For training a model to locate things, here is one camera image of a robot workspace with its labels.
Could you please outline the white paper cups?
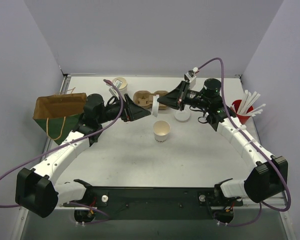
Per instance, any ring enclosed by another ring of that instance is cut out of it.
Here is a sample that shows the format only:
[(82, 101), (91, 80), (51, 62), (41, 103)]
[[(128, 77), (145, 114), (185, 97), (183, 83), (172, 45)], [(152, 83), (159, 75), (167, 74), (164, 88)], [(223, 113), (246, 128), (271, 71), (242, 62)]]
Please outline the white paper cups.
[(112, 83), (120, 91), (125, 91), (128, 88), (128, 82), (127, 82), (127, 80), (124, 77), (115, 77), (112, 80)]

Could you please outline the white paper cup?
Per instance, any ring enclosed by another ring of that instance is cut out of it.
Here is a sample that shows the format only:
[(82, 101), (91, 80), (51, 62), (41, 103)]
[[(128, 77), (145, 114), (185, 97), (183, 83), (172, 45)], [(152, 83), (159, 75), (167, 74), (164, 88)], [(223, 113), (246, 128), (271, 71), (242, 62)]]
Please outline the white paper cup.
[(154, 139), (157, 142), (165, 142), (168, 139), (171, 126), (167, 121), (158, 120), (153, 124)]

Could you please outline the clear plastic lid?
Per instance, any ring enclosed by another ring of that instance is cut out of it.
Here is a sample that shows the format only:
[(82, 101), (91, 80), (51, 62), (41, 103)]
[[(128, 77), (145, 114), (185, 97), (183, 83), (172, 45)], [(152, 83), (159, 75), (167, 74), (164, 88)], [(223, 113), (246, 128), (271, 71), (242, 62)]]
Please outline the clear plastic lid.
[(152, 115), (154, 117), (157, 117), (158, 116), (158, 113), (159, 113), (159, 102), (158, 102), (158, 98), (160, 96), (157, 94), (157, 95), (154, 95), (153, 98), (152, 98)]
[(181, 123), (187, 122), (191, 117), (191, 113), (185, 109), (185, 110), (176, 110), (174, 112), (174, 118)]

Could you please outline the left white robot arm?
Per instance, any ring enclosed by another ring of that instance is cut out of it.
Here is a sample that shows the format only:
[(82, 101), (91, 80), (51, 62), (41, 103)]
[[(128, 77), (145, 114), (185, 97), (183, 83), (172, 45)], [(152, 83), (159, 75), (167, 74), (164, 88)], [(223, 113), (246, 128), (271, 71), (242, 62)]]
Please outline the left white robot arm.
[(121, 119), (132, 122), (151, 115), (125, 94), (123, 98), (112, 96), (104, 103), (100, 94), (86, 98), (83, 114), (58, 150), (51, 153), (32, 169), (23, 168), (17, 174), (15, 201), (38, 216), (49, 216), (56, 206), (77, 201), (86, 206), (91, 203), (91, 185), (75, 179), (63, 184), (57, 180), (66, 168), (86, 149), (98, 141), (104, 131), (104, 123)]

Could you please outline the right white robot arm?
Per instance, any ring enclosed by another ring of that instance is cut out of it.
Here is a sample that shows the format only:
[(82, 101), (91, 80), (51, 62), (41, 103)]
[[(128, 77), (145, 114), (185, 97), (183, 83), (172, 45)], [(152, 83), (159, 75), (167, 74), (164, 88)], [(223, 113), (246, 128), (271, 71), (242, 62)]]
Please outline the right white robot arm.
[(222, 83), (215, 78), (205, 80), (200, 91), (191, 90), (185, 80), (171, 92), (159, 97), (158, 102), (175, 110), (185, 106), (203, 111), (206, 122), (233, 146), (251, 171), (245, 180), (230, 179), (220, 184), (223, 197), (249, 198), (260, 203), (284, 191), (288, 177), (288, 162), (276, 157), (251, 136), (236, 114), (223, 104)]

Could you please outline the brown cardboard cup carrier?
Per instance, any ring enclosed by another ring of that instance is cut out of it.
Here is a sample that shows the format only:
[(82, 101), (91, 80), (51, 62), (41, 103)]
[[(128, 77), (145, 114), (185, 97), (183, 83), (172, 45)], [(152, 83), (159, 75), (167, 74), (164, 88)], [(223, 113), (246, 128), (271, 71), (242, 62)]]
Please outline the brown cardboard cup carrier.
[(144, 109), (151, 109), (153, 106), (153, 97), (159, 95), (159, 97), (168, 94), (166, 90), (157, 90), (151, 93), (147, 90), (136, 91), (133, 95), (133, 102)]

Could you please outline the red cup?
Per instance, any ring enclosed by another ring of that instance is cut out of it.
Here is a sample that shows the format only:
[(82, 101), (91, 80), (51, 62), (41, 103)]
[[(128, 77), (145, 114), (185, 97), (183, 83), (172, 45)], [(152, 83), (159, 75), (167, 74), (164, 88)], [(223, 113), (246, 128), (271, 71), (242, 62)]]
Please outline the red cup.
[(248, 113), (252, 112), (254, 110), (254, 107), (250, 106), (249, 108), (241, 112), (239, 111), (241, 101), (241, 99), (235, 100), (231, 105), (231, 109), (236, 113), (236, 116), (238, 117), (240, 123), (244, 125), (251, 118), (251, 115), (248, 115)]

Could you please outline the green paper bag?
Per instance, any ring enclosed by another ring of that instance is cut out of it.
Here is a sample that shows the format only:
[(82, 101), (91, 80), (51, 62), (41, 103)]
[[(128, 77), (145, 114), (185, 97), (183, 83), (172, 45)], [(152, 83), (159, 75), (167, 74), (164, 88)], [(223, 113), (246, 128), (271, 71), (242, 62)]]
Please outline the green paper bag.
[(73, 91), (38, 97), (32, 119), (49, 139), (61, 145), (84, 112), (86, 100), (86, 93)]

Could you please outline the white wrapped straws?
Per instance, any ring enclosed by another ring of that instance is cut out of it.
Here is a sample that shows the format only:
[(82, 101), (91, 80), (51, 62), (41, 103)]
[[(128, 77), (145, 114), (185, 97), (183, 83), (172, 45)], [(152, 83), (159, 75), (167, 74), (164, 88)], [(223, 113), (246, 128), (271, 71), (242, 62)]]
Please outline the white wrapped straws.
[[(253, 104), (260, 98), (261, 94), (254, 91), (253, 93), (249, 92), (248, 90), (245, 90), (243, 92), (243, 96), (241, 98), (241, 104), (239, 106), (239, 111), (242, 112), (246, 109), (248, 109), (250, 106), (253, 106)], [(253, 109), (253, 111), (249, 112), (248, 116), (255, 116), (257, 114), (260, 114), (263, 111), (263, 107), (265, 107), (266, 104), (262, 104), (256, 108)]]

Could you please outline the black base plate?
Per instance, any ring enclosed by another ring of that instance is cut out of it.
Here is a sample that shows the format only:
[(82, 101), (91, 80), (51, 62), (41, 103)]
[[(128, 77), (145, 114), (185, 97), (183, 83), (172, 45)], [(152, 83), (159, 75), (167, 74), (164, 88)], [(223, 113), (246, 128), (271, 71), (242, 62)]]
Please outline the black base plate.
[(233, 219), (239, 197), (225, 198), (213, 187), (89, 187), (83, 199), (67, 204), (81, 223), (104, 220), (209, 220), (215, 211)]

